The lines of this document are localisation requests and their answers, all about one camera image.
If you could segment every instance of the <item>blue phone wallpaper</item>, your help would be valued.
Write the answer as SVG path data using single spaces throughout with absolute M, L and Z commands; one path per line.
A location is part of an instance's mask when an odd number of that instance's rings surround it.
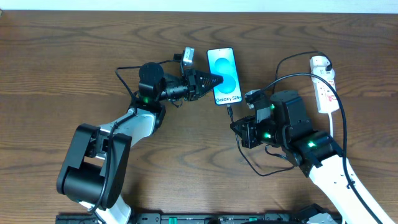
M 207 51 L 210 73 L 221 75 L 224 82 L 214 87 L 217 105 L 242 101 L 234 53 L 231 48 Z

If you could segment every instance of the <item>black cable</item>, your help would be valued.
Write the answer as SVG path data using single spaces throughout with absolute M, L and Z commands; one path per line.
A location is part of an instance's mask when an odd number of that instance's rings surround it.
M 100 221 L 102 224 L 106 224 L 106 222 L 95 212 L 94 213 L 95 218 L 97 218 L 97 223 L 99 223 L 98 221 Z
M 174 59 L 171 59 L 171 60 L 166 60 L 166 61 L 163 61 L 163 62 L 157 62 L 159 65 L 161 65 L 161 64 L 163 64 L 163 63 L 167 63 L 167 62 L 178 62 L 178 63 L 180 63 L 181 61 L 179 61 L 179 60 L 174 60 Z
M 287 160 L 287 157 L 284 156 L 284 155 L 281 155 L 281 154 L 278 154 L 278 153 L 270 153 L 270 152 L 268 151 L 268 146 L 269 146 L 269 145 L 266 145 L 266 146 L 265 146 L 265 151 L 266 151 L 266 153 L 267 153 L 268 155 L 270 155 L 270 156 L 275 156 L 275 157 L 281 158 L 281 159 L 283 159 L 283 160 Z
M 102 186 L 101 193 L 99 194 L 99 198 L 98 198 L 97 202 L 95 203 L 94 207 L 92 207 L 88 210 L 89 214 L 95 213 L 96 209 L 101 205 L 102 199 L 105 194 L 106 186 L 108 185 L 109 173 L 111 170 L 111 155 L 112 155 L 112 150 L 113 150 L 113 133 L 120 125 L 122 125 L 124 122 L 131 119 L 135 115 L 136 115 L 136 113 L 130 114 L 129 116 L 121 119 L 120 121 L 116 121 L 115 123 L 113 123 L 113 126 L 112 126 L 111 131 L 109 132 L 109 136 L 108 136 L 108 151 L 106 153 L 106 167 L 105 167 L 104 184 Z
M 317 51 L 317 50 L 310 51 L 310 52 L 302 52 L 302 53 L 298 53 L 298 54 L 291 55 L 291 56 L 289 56 L 289 57 L 283 58 L 283 59 L 278 63 L 278 66 L 276 66 L 275 80 L 278 79 L 279 66 L 281 65 L 282 62 L 284 62 L 284 61 L 286 61 L 287 59 L 290 59 L 290 58 L 292 58 L 292 57 L 297 57 L 297 56 L 305 55 L 305 54 L 319 54 L 319 55 L 322 55 L 322 56 L 326 57 L 326 59 L 328 59 L 329 62 L 330 62 L 330 64 L 326 67 L 326 71 L 330 71 L 330 70 L 331 70 L 331 68 L 332 68 L 331 60 L 330 60 L 330 59 L 328 58 L 328 56 L 326 56 L 323 52 L 320 52 L 320 51 Z M 272 87 L 272 94 L 274 94 L 274 93 L 275 93 L 275 85 L 274 85 L 274 87 Z
M 141 68 L 141 66 L 134 66 L 134 67 L 119 67 L 117 69 L 115 69 L 115 74 L 116 76 L 119 78 L 119 80 L 123 83 L 124 87 L 126 87 L 126 90 L 129 92 L 131 99 L 134 101 L 134 103 L 136 102 L 136 99 L 134 97 L 134 95 L 132 94 L 132 91 L 130 89 L 130 87 L 127 85 L 127 83 L 123 80 L 123 78 L 120 76 L 118 70 L 122 70 L 122 69 L 131 69 L 131 68 Z
M 227 110 L 228 110 L 229 117 L 231 118 L 231 122 L 233 123 L 233 122 L 234 122 L 234 118 L 233 118 L 233 112 L 232 112 L 232 107 L 231 107 L 231 105 L 227 105 Z M 236 145 L 238 146 L 238 150 L 239 150 L 239 152 L 241 153 L 242 157 L 244 158 L 244 160 L 246 160 L 246 162 L 249 164 L 249 166 L 251 167 L 251 169 L 252 169 L 257 175 L 259 175 L 260 177 L 267 177 L 267 176 L 269 176 L 269 175 L 276 174 L 276 173 L 279 173 L 279 172 L 288 171 L 288 170 L 291 170 L 291 169 L 294 168 L 294 166 L 292 166 L 292 167 L 288 167 L 288 168 L 286 168 L 286 169 L 281 169 L 281 170 L 273 171 L 273 172 L 270 172 L 270 173 L 268 173 L 268 174 L 260 174 L 260 173 L 253 167 L 253 165 L 249 162 L 249 160 L 246 158 L 246 156 L 243 154 L 242 149 L 241 149 L 241 146 L 240 146 L 240 143 L 239 143 L 238 134 L 236 134 L 236 133 L 235 133 L 235 138 L 236 138 Z
M 340 111 L 341 111 L 341 118 L 343 120 L 343 156 L 342 157 L 343 157 L 343 170 L 344 170 L 344 174 L 346 176 L 347 182 L 348 182 L 348 186 L 353 189 L 353 192 L 354 192 L 355 196 L 361 202 L 363 207 L 373 217 L 373 219 L 375 219 L 375 221 L 377 223 L 382 223 L 380 221 L 380 219 L 376 216 L 376 214 L 374 214 L 374 212 L 369 208 L 369 206 L 363 200 L 363 198 L 361 197 L 359 192 L 356 190 L 356 188 L 354 186 L 354 182 L 349 177 L 348 170 L 347 170 L 347 122 L 346 122 L 346 115 L 345 115 L 345 112 L 344 112 L 343 104 L 342 104 L 342 102 L 340 100 L 340 97 L 338 96 L 336 90 L 326 80 L 324 80 L 323 78 L 319 77 L 318 75 L 314 75 L 314 74 L 311 74 L 311 73 L 294 73 L 294 74 L 286 75 L 284 77 L 281 77 L 281 78 L 273 81 L 271 84 L 267 85 L 265 88 L 263 88 L 261 90 L 262 91 L 266 91 L 270 87 L 274 86 L 276 83 L 279 83 L 280 81 L 282 81 L 282 80 L 284 80 L 286 78 L 297 77 L 297 76 L 308 76 L 308 77 L 313 77 L 313 78 L 317 78 L 317 79 L 321 80 L 333 92 L 333 94 L 336 96 L 336 100 L 338 102 L 338 105 L 339 105 Z

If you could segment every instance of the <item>white wall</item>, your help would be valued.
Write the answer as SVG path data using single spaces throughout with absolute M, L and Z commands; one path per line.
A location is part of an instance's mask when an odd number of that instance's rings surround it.
M 0 0 L 32 10 L 398 13 L 398 0 Z

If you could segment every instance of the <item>power strip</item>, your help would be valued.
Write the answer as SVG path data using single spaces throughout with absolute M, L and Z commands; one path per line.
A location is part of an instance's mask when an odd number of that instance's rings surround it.
M 326 67 L 330 64 L 329 60 L 324 56 L 314 56 L 310 60 L 311 73 L 318 75 L 326 80 L 335 90 L 335 71 L 331 69 L 326 71 Z M 338 102 L 336 96 L 321 80 L 311 78 L 315 89 L 315 97 L 317 99 L 318 112 L 329 114 L 338 110 Z

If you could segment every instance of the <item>dark brown wooden surface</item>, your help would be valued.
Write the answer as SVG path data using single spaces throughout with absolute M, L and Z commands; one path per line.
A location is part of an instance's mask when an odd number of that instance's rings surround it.
M 270 83 L 286 56 L 326 52 L 346 110 L 350 162 L 398 221 L 397 15 L 6 11 L 0 18 L 0 222 L 53 223 L 60 212 L 84 212 L 55 190 L 75 128 L 124 113 L 129 96 L 116 67 L 167 60 L 187 45 L 196 48 L 202 70 L 208 70 L 207 49 L 233 47 L 243 93 Z M 286 62 L 280 74 L 307 72 L 308 59 Z M 178 66 L 165 70 L 177 74 Z M 136 72 L 123 72 L 133 89 Z M 298 90 L 315 126 L 328 129 L 308 78 L 277 88 Z M 236 118 L 252 113 L 244 103 L 233 107 Z M 333 117 L 341 144 L 340 112 Z M 288 166 L 262 147 L 244 151 L 263 172 Z M 165 213 L 298 210 L 311 203 L 335 210 L 299 169 L 258 177 L 211 93 L 179 109 L 167 103 L 162 127 L 131 149 L 122 194 L 134 207 Z

